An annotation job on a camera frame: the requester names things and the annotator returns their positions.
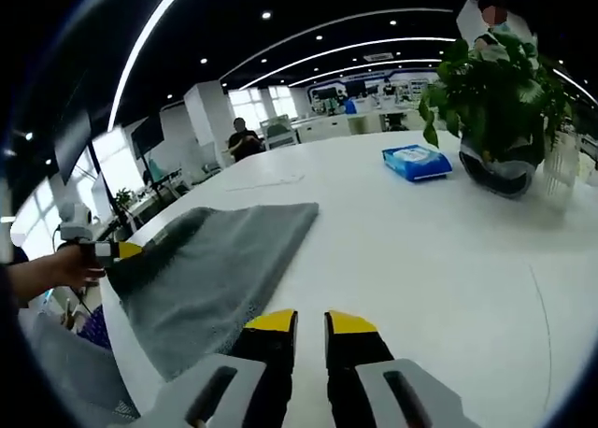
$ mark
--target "blue package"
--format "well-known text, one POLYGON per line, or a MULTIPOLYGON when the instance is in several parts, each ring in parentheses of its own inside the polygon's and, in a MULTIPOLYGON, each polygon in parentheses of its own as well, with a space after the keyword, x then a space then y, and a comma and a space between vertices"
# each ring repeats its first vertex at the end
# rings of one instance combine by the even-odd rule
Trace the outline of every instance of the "blue package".
POLYGON ((411 182, 440 178, 452 172, 449 160, 441 152, 420 145, 403 146, 382 151, 384 163, 411 182))

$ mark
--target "gray cloth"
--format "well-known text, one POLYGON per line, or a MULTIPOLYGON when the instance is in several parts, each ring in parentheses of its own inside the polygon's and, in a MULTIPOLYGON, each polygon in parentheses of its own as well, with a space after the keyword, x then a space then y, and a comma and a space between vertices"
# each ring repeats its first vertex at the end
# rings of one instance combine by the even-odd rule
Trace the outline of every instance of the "gray cloth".
POLYGON ((139 417, 114 356, 39 313, 27 334, 54 392, 88 428, 130 423, 139 417))
POLYGON ((137 340, 166 380, 227 353, 265 309, 318 215, 317 204, 195 208, 108 271, 137 340))

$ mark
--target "led light strip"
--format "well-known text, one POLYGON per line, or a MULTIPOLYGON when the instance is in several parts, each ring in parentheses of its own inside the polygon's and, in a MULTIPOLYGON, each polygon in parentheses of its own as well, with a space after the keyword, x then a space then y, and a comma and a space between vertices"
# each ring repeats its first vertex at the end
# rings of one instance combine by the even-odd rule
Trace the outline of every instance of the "led light strip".
POLYGON ((370 66, 379 66, 379 65, 391 65, 391 64, 420 64, 425 62, 442 62, 440 59, 404 59, 401 61, 386 61, 386 62, 373 62, 371 64, 363 64, 363 65, 355 65, 355 66, 348 66, 347 68, 341 68, 340 70, 329 71, 328 73, 322 73, 321 75, 312 76, 311 78, 301 79, 293 84, 290 84, 289 87, 294 87, 295 85, 303 84, 304 82, 309 82, 314 79, 323 78, 325 76, 336 75, 338 73, 343 73, 345 71, 351 70, 358 70, 360 68, 367 68, 370 66))
POLYGON ((572 80, 571 78, 569 78, 568 76, 566 76, 563 72, 557 70, 556 68, 552 68, 552 71, 554 71, 558 76, 560 76, 561 78, 563 78, 564 80, 566 80, 567 82, 569 82, 571 85, 573 85, 574 87, 577 87, 578 89, 580 89, 582 92, 584 92, 590 99, 591 101, 598 105, 598 101, 596 101, 594 99, 594 97, 583 87, 581 87, 578 83, 576 83, 574 80, 572 80))
POLYGON ((304 59, 300 59, 298 61, 295 61, 291 64, 282 66, 281 68, 271 71, 270 73, 267 73, 265 75, 263 75, 260 78, 257 78, 255 80, 253 80, 252 82, 249 82, 247 84, 245 84, 243 87, 241 87, 239 90, 245 90, 248 87, 251 87, 253 84, 271 77, 272 75, 275 75, 277 73, 280 73, 281 71, 286 70, 287 68, 291 68, 293 66, 297 66, 299 64, 302 64, 303 62, 308 62, 308 61, 312 61, 314 59, 318 59, 319 57, 322 56, 327 56, 328 54, 333 54, 335 52, 340 52, 340 51, 345 51, 345 50, 353 50, 354 48, 360 48, 360 47, 367 47, 370 45, 377 45, 380 43, 393 43, 393 42, 427 42, 427 41, 435 41, 435 42, 454 42, 455 39, 454 38, 447 38, 447 37, 398 37, 398 38, 385 38, 382 40, 371 40, 369 42, 363 42, 363 43, 356 43, 353 45, 347 45, 346 47, 340 47, 340 48, 335 48, 333 50, 328 50, 328 51, 324 51, 324 52, 320 52, 318 54, 314 54, 312 56, 306 57, 304 59))
POLYGON ((260 57, 265 52, 268 52, 268 51, 270 51, 270 50, 272 50, 272 49, 274 49, 276 47, 279 47, 280 45, 283 45, 283 44, 285 44, 285 43, 293 40, 294 38, 297 38, 297 37, 300 37, 300 36, 304 36, 306 34, 309 34, 309 33, 312 33, 314 31, 317 31, 317 30, 319 30, 321 28, 325 28, 326 26, 331 26, 333 24, 341 23, 343 21, 360 19, 362 17, 371 17, 373 15, 392 14, 392 13, 395 13, 395 12, 442 12, 442 13, 451 14, 453 11, 451 9, 439 9, 439 8, 435 8, 435 7, 403 7, 403 8, 399 7, 399 8, 396 8, 396 9, 373 10, 373 11, 370 11, 370 12, 364 12, 362 14, 348 15, 347 17, 343 17, 341 19, 327 21, 326 23, 322 23, 322 24, 319 24, 317 26, 312 26, 311 28, 305 29, 305 31, 302 31, 302 32, 297 33, 297 34, 293 34, 292 36, 288 36, 287 38, 279 40, 274 45, 270 45, 269 47, 264 48, 260 52, 256 52, 252 56, 248 57, 241 64, 237 65, 235 68, 233 68, 233 69, 227 71, 225 74, 223 74, 219 80, 223 80, 228 75, 230 75, 231 73, 233 73, 236 70, 238 70, 244 64, 247 64, 247 63, 251 62, 256 57, 260 57))
POLYGON ((158 21, 162 18, 164 13, 168 10, 169 7, 175 0, 162 0, 156 10, 153 11, 151 17, 149 17, 148 22, 143 27, 141 34, 137 38, 137 41, 133 45, 133 49, 129 54, 129 58, 127 59, 127 63, 125 64, 122 74, 121 80, 119 80, 119 86, 116 89, 116 94, 114 95, 114 101, 112 102, 112 109, 110 110, 110 119, 108 120, 108 131, 110 132, 114 128, 114 121, 116 120, 116 112, 119 110, 119 105, 121 104, 122 94, 124 92, 124 87, 127 84, 127 80, 129 79, 129 75, 133 70, 133 65, 135 65, 135 61, 141 52, 141 49, 148 41, 151 32, 154 30, 158 21))

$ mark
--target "ceiling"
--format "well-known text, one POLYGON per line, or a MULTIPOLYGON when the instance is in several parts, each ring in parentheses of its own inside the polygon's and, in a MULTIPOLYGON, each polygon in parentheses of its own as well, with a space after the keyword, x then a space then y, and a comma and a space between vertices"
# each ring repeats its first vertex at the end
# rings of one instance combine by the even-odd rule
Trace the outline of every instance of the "ceiling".
MULTIPOLYGON (((117 123, 128 124, 157 112, 181 99, 196 82, 221 79, 227 89, 233 89, 284 65, 348 45, 398 37, 458 37, 455 18, 464 1, 176 0, 135 62, 117 123), (448 12, 397 10, 413 7, 448 12), (265 10, 272 12, 268 21, 261 18, 265 10), (377 11, 385 12, 326 24, 377 11), (319 25, 323 26, 308 31, 319 25), (169 94, 173 95, 171 99, 167 98, 169 94)), ((122 69, 160 2, 15 0, 10 18, 16 23, 8 37, 20 43, 12 45, 15 50, 10 53, 8 74, 12 84, 10 127, 16 131, 12 148, 17 156, 8 160, 7 168, 16 206, 43 176, 54 171, 55 162, 46 166, 45 161, 52 157, 51 137, 68 103, 90 111, 96 134, 106 130, 122 69), (34 134, 32 141, 18 135, 28 132, 34 134)), ((587 80, 587 88, 594 94, 598 74, 589 68, 591 50, 580 48, 589 41, 582 19, 584 10, 593 6, 591 0, 499 3, 523 16, 539 35, 540 51, 564 59, 570 74, 580 83, 587 80)), ((255 86, 280 84, 282 80, 289 84, 326 71, 366 64, 366 54, 391 52, 395 59, 438 58, 446 46, 447 42, 440 41, 395 41, 342 50, 285 69, 255 86)))

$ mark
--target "tabletop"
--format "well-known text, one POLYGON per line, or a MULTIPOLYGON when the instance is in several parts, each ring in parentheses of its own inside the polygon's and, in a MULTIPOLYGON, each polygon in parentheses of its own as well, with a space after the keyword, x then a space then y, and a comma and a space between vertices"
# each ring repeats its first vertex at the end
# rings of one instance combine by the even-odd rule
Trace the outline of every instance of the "tabletop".
MULTIPOLYGON (((576 184, 563 216, 544 210, 535 186, 506 200, 466 176, 459 140, 438 135, 454 168, 447 179, 413 184, 385 167, 383 149, 424 145, 421 132, 291 146, 225 169, 131 239, 142 245, 198 206, 320 204, 266 309, 299 311, 284 426, 335 426, 324 362, 331 308, 370 320, 395 358, 449 386, 482 427, 538 424, 583 370, 598 327, 597 191, 576 184)), ((117 364, 145 413, 164 381, 106 279, 101 289, 117 364)))

